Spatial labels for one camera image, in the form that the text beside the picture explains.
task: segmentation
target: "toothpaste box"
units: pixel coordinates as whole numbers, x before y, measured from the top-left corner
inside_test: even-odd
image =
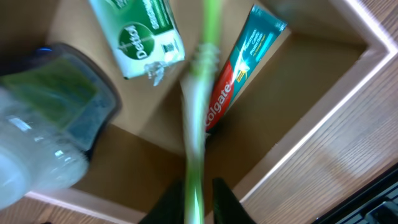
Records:
[[[206,117],[206,132],[227,112],[252,71],[266,54],[287,23],[254,5],[229,59],[215,83]]]

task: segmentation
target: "wooden cabinet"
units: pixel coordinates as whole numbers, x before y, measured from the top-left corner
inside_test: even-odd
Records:
[[[184,175],[178,79],[199,40],[200,1],[171,0],[187,61],[169,69],[158,87],[145,77],[123,79],[86,1],[22,2],[1,3],[0,26],[7,30],[1,55],[17,57],[40,44],[65,42],[109,75],[123,103],[83,180],[72,189],[28,197],[115,223],[137,223]],[[398,3],[225,0],[220,67],[254,3],[289,28],[209,139],[206,209],[211,212],[211,179],[222,177],[258,223],[307,223],[398,162]],[[35,203],[35,214],[50,207]]]

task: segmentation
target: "barcode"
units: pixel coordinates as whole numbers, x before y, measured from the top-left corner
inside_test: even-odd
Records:
[[[164,50],[165,53],[174,51],[174,44],[173,43],[169,43],[169,44],[162,45],[162,46],[163,46],[163,50]]]

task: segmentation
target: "black object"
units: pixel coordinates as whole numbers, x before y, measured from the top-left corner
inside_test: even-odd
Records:
[[[183,224],[184,186],[178,181],[169,187],[155,207],[139,224]]]
[[[398,164],[313,224],[398,224]]]
[[[256,224],[221,178],[213,180],[215,224]],[[183,224],[184,185],[178,181],[169,187],[155,207],[139,224]]]
[[[221,178],[213,180],[213,210],[215,224],[256,224]]]

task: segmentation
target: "wooden drawer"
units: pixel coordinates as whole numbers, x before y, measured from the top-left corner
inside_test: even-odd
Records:
[[[109,75],[123,104],[101,134],[90,170],[79,183],[28,197],[116,223],[137,223],[166,187],[183,178],[178,80],[200,38],[201,2],[170,2],[187,61],[170,68],[157,87],[146,77],[123,79],[87,1],[1,3],[1,27],[7,31],[0,42],[3,57],[17,58],[44,43],[70,44]],[[223,0],[220,68],[254,3],[266,6],[289,28],[208,140],[207,212],[211,179],[224,178],[245,202],[396,54],[392,41],[354,0]]]

